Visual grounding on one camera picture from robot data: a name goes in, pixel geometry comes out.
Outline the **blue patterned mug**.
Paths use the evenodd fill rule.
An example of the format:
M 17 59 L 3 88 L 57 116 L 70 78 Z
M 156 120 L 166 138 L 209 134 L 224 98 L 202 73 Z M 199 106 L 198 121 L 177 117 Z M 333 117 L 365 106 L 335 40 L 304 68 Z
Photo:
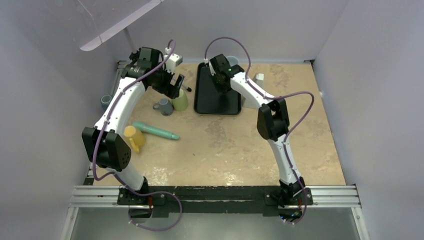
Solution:
M 152 108 L 166 117 L 172 115 L 174 112 L 174 106 L 168 98 L 161 98 L 158 102 L 153 104 Z

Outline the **white mug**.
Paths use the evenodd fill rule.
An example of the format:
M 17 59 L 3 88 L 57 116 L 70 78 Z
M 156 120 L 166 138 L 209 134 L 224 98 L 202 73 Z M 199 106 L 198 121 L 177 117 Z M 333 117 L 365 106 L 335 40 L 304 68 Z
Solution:
M 239 64 L 239 59 L 235 56 L 229 55 L 226 59 L 231 67 Z

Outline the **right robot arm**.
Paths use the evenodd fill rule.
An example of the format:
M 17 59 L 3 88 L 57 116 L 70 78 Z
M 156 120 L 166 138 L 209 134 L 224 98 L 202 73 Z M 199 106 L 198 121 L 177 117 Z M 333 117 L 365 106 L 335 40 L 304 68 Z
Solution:
M 234 90 L 257 109 L 257 131 L 269 143 L 279 171 L 279 204 L 286 206 L 297 203 L 304 192 L 305 183 L 293 160 L 289 143 L 290 120 L 286 101 L 266 92 L 249 78 L 242 67 L 230 65 L 223 54 L 205 63 L 218 92 Z

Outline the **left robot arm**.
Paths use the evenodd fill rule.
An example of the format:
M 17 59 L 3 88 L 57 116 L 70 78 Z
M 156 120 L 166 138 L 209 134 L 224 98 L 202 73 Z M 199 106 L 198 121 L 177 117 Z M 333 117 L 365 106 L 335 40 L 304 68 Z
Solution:
M 148 88 L 175 99 L 180 95 L 184 76 L 172 82 L 182 57 L 168 46 L 165 52 L 142 47 L 130 55 L 107 109 L 93 127 L 85 127 L 82 140 L 92 165 L 106 169 L 127 189 L 129 197 L 138 205 L 146 203 L 149 191 L 146 178 L 130 163 L 132 150 L 124 140 L 124 130 L 139 98 Z

